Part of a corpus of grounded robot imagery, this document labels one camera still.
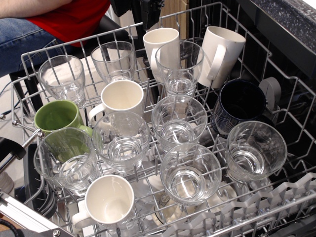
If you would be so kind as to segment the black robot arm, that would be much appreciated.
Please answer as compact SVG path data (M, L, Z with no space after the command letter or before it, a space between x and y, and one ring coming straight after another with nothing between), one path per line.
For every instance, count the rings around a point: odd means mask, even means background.
M110 2L117 17L131 10L134 22L142 22L144 30L158 23L161 9L164 7L163 0L110 0Z

